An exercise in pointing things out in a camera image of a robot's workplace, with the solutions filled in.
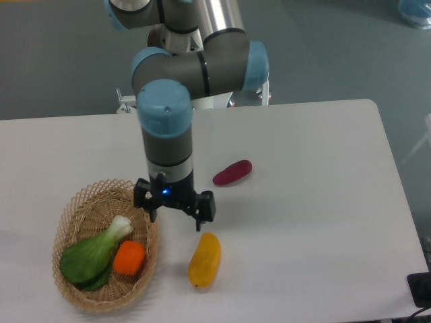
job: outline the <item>yellow bell pepper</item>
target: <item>yellow bell pepper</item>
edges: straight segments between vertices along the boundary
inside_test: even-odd
[[[205,232],[189,265],[189,280],[196,288],[210,286],[217,274],[222,248],[214,234]]]

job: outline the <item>green leafy vegetable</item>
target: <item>green leafy vegetable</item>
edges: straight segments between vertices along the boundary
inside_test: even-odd
[[[129,219],[117,215],[102,233],[66,248],[60,260],[60,271],[66,280],[90,286],[103,276],[118,242],[132,232],[130,223]]]
[[[90,282],[76,284],[78,289],[83,289],[84,291],[96,291],[99,288],[105,286],[109,281],[109,275],[112,271],[112,264],[114,262],[114,255],[112,255],[111,261],[108,266],[96,277],[94,277]]]

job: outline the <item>woven basket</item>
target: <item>woven basket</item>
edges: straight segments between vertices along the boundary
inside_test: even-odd
[[[87,312],[108,312],[139,297],[150,281],[156,265],[159,233],[157,223],[133,206],[133,183],[107,180],[89,185],[67,205],[57,228],[53,252],[54,278],[59,291],[73,305]],[[133,231],[124,240],[145,246],[145,260],[135,276],[112,270],[108,284],[97,291],[80,291],[60,273],[60,259],[66,247],[107,229],[116,215],[131,220]]]

